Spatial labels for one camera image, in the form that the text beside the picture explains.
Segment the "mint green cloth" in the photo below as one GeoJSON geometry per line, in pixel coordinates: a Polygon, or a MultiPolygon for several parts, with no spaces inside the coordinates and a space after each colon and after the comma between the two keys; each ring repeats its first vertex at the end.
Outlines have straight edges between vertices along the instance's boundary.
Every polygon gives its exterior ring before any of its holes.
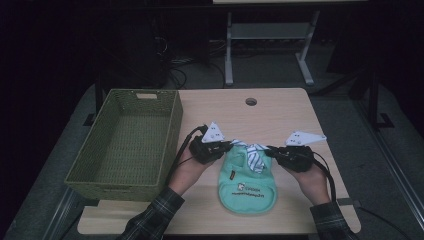
{"type": "Polygon", "coordinates": [[[241,214],[263,213],[272,209],[277,187],[271,173],[271,158],[258,150],[264,167],[261,173],[248,166],[246,146],[233,146],[227,152],[218,180],[221,203],[241,214]]]}

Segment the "green wicker basket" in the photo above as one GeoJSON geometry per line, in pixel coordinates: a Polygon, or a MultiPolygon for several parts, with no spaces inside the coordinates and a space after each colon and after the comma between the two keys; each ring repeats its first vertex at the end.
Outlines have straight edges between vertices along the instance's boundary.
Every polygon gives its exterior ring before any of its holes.
{"type": "Polygon", "coordinates": [[[153,200],[172,167],[182,115],[178,91],[112,89],[65,183],[90,199],[153,200]]]}

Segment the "basket handle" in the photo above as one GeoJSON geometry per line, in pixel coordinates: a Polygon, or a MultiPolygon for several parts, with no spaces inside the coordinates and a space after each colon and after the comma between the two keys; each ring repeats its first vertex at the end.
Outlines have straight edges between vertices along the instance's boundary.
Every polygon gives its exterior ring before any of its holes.
{"type": "Polygon", "coordinates": [[[114,188],[103,188],[103,192],[118,192],[118,193],[131,193],[130,189],[114,189],[114,188]]]}
{"type": "Polygon", "coordinates": [[[138,99],[158,99],[158,95],[155,93],[136,93],[135,96],[138,99]]]}

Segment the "plaid shirt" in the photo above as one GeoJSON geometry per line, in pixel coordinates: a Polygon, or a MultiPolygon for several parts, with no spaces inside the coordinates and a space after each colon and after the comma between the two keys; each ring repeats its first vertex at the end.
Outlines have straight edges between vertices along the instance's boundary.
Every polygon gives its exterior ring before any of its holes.
{"type": "MultiPolygon", "coordinates": [[[[124,233],[117,240],[160,240],[184,199],[166,187],[147,209],[128,221],[124,233]]],[[[358,239],[350,231],[337,203],[311,207],[320,239],[358,239]]]]}
{"type": "Polygon", "coordinates": [[[128,221],[117,240],[162,239],[163,232],[183,203],[180,195],[166,187],[143,213],[128,221]]]}
{"type": "Polygon", "coordinates": [[[337,203],[330,202],[313,206],[310,210],[320,239],[358,239],[347,225],[337,203]]]}

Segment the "table top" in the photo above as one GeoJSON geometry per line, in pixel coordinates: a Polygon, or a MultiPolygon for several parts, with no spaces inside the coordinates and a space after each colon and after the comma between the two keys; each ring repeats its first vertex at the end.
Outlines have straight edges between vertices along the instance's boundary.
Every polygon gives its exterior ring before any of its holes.
{"type": "MultiPolygon", "coordinates": [[[[197,126],[216,122],[226,140],[239,139],[248,144],[284,146],[295,130],[322,132],[305,90],[217,89],[180,90],[184,109],[179,146],[197,126]],[[247,98],[257,104],[249,106],[247,98]]],[[[309,145],[327,161],[336,184],[337,198],[349,198],[343,180],[326,141],[309,145]]],[[[218,176],[223,158],[209,167],[184,195],[186,200],[165,234],[308,234],[315,233],[309,207],[296,180],[273,161],[272,173],[278,191],[273,209],[259,215],[241,215],[227,210],[218,196],[218,176]]],[[[127,221],[142,212],[149,203],[101,200],[87,206],[78,224],[81,234],[120,234],[127,221]]],[[[352,231],[360,222],[352,205],[340,206],[352,231]]]]}

